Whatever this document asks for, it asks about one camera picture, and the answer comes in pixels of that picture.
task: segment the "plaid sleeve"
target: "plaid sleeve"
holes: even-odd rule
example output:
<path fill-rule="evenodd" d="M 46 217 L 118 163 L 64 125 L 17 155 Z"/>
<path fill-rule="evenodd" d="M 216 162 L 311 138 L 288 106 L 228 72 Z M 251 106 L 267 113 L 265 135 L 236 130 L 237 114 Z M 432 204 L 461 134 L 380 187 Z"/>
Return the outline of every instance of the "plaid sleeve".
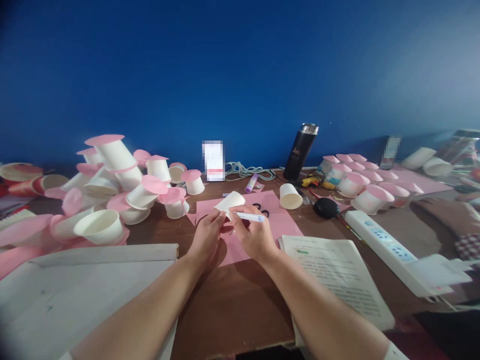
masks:
<path fill-rule="evenodd" d="M 460 240 L 455 243 L 455 246 L 462 260 L 480 259 L 480 233 L 460 236 Z"/>

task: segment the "marker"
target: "marker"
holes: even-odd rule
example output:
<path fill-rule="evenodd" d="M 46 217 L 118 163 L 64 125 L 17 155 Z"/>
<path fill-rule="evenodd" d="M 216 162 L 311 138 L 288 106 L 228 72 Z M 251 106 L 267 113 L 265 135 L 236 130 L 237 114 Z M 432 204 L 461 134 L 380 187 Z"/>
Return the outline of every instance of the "marker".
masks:
<path fill-rule="evenodd" d="M 257 223 L 263 223 L 265 221 L 265 216 L 263 215 L 249 214 L 246 212 L 237 212 L 237 211 L 235 211 L 235 213 L 238 215 L 240 219 L 254 221 Z"/>
<path fill-rule="evenodd" d="M 253 174 L 253 176 L 251 177 L 250 181 L 248 182 L 248 185 L 246 186 L 245 188 L 245 192 L 247 194 L 250 194 L 252 192 L 252 189 L 254 188 L 255 186 L 255 183 L 257 182 L 257 179 L 259 178 L 259 175 L 258 174 Z"/>

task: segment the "blue wall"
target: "blue wall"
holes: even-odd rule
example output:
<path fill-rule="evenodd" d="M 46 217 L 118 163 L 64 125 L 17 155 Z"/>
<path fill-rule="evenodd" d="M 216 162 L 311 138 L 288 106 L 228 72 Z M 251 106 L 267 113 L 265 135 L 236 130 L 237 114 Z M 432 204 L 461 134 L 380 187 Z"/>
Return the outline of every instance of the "blue wall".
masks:
<path fill-rule="evenodd" d="M 124 134 L 203 169 L 400 155 L 480 126 L 480 2 L 14 1 L 1 34 L 0 161 L 71 169 L 89 137 Z"/>

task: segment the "power strip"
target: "power strip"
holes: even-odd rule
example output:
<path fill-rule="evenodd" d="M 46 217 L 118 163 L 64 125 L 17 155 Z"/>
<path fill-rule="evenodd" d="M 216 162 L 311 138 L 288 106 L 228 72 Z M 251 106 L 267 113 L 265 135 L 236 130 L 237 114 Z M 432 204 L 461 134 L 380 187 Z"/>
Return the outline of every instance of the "power strip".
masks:
<path fill-rule="evenodd" d="M 453 292 L 450 286 L 425 286 L 407 266 L 418 260 L 417 257 L 363 211 L 348 211 L 345 214 L 345 221 L 415 296 L 434 302 L 436 300 L 431 297 Z"/>

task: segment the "white pen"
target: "white pen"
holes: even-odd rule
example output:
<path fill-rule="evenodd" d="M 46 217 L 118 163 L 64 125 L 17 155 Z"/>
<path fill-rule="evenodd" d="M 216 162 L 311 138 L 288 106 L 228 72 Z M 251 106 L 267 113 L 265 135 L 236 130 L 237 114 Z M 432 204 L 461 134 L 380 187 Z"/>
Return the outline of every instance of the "white pen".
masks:
<path fill-rule="evenodd" d="M 246 212 L 238 212 L 235 211 L 240 219 L 250 220 L 257 223 L 263 223 L 265 221 L 265 216 L 263 215 L 256 215 L 256 214 L 249 214 Z"/>

